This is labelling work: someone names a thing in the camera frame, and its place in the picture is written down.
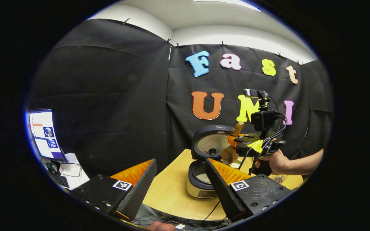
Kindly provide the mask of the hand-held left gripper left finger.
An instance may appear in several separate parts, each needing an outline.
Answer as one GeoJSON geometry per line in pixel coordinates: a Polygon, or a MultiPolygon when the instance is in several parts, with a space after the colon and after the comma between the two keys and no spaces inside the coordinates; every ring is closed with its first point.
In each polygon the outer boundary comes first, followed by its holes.
{"type": "Polygon", "coordinates": [[[106,215],[131,222],[156,173],[156,159],[150,159],[112,176],[92,177],[77,188],[77,196],[106,215]]]}

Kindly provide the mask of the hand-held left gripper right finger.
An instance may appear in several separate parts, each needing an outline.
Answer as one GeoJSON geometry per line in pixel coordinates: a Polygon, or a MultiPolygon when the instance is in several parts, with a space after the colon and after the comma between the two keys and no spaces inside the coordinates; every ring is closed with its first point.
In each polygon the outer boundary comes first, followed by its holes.
{"type": "Polygon", "coordinates": [[[209,158],[205,162],[205,172],[232,222],[254,216],[291,193],[290,189],[264,174],[250,176],[209,158]]]}

